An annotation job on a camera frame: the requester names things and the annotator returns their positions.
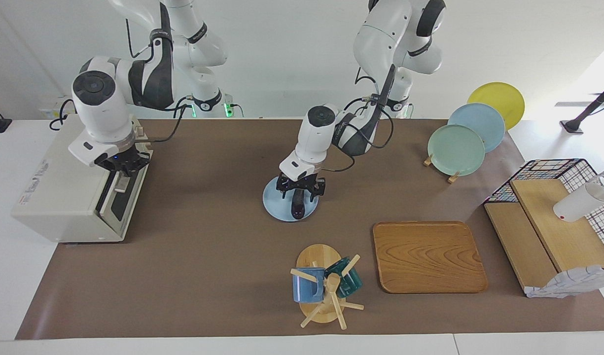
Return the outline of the light blue plate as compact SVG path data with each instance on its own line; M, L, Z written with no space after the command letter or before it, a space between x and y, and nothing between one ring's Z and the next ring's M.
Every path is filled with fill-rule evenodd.
M447 122L467 127L477 133L489 153L504 139L505 123L502 115L493 107L483 103L467 103L457 108Z
M288 191L286 197L282 199L281 191L276 189L276 177L270 180L270 182L266 185L263 191L263 205L267 212L281 221L286 222L295 222L295 220L291 214L291 205L292 205L292 197L294 190ZM306 213L304 218L310 216L316 209L319 203L319 198L316 196L313 202L309 202L310 193L305 190L305 208Z

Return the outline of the dark purple eggplant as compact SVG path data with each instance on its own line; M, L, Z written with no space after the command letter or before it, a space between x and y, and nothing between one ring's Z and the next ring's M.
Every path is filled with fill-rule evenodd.
M303 189L295 189L290 210L295 220L302 219L306 213L304 197L305 191Z

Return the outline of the toaster oven glass door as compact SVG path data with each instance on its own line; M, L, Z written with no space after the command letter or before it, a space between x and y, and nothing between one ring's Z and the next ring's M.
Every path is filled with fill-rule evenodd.
M95 211L117 234L115 241L124 240L146 172L143 168L128 177L112 171L106 179Z

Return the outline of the white toaster oven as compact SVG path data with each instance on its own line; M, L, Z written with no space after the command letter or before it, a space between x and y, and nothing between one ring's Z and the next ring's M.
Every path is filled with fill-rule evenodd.
M11 216L56 243L120 242L95 211L110 171L90 168L68 151L83 128L75 114L65 120Z

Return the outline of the wooden mug tree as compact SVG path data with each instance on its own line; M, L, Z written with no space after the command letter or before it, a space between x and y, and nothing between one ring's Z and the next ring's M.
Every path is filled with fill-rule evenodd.
M299 254L294 268L304 267L322 267L325 270L333 263L339 261L343 257L338 252L324 244L315 244L304 249ZM355 268L360 256L356 254L350 257L351 262L342 272L342 276L346 276L351 268ZM339 322L342 330L347 329L347 324L343 316L343 310L346 308L363 310L363 305L350 303L347 297L339 298L336 296L336 290L339 286L341 277L338 274L329 274L324 276L324 299L319 303L298 303L301 311L305 315L305 319L300 326L306 327L311 322L329 323L334 320Z

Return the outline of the dark green mug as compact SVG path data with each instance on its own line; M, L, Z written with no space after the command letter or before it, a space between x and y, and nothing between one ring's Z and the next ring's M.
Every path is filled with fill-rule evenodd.
M346 256L327 267L324 272L325 277L332 273L338 274L341 277L339 286L336 290L336 296L339 298L349 297L362 287L362 280L355 268L351 268L346 276L342 276L343 270L345 270L350 262L351 259Z

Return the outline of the blue mug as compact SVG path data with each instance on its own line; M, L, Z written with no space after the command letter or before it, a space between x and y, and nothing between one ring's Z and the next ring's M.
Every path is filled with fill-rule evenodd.
M322 267L292 268L293 300L297 303L319 303L324 299Z

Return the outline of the brown table mat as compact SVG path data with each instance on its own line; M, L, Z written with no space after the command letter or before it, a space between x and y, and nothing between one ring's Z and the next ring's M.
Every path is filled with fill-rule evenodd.
M263 189L295 144L297 120L188 120L156 144L127 236L117 244L60 244L17 339L274 336L340 333L292 300L299 253L326 244L360 254L363 286L346 333L584 332L604 330L604 298L527 298L482 202L523 164L506 138L454 184L425 168L441 119L395 121L391 142L348 171L327 174L311 216L283 223ZM378 284L372 227L453 221L472 231L488 279L475 294L388 294Z

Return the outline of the wooden plate rack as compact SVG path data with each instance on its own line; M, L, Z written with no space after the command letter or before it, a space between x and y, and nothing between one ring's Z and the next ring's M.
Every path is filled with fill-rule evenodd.
M426 166L426 167L430 166L430 165L432 164L433 157L434 157L434 155L433 155L433 154L430 154L430 155L429 155L429 156L426 158L426 160L424 160L423 165L424 165L424 166ZM452 176L448 177L448 179L447 179L447 183L448 183L448 184L453 184L453 183L454 183L454 182L455 182L455 181L456 181L456 180L459 178L459 173L460 173L460 172L459 172L459 171L457 171L457 172L456 172L454 175L452 175Z

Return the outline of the wooden serving tray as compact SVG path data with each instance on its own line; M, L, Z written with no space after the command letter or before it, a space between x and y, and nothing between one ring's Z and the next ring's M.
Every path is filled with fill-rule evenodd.
M480 293L488 288L472 231L463 222L378 222L372 238L384 292Z

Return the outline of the pale green plate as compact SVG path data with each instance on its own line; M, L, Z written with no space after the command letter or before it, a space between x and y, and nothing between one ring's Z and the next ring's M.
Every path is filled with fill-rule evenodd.
M466 176L477 171L485 158L481 137L470 128L447 124L432 133L427 153L437 170L449 176Z

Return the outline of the yellow plate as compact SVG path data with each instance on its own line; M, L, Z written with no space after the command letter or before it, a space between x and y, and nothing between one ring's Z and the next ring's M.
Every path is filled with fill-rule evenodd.
M467 103L482 103L495 108L504 120L505 129L520 123L526 103L518 88L505 82L489 82L471 92Z

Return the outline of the white cup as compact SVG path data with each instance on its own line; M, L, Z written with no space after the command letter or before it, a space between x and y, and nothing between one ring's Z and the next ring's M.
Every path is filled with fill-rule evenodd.
M553 206L554 214L566 222L575 222L604 205L604 171Z

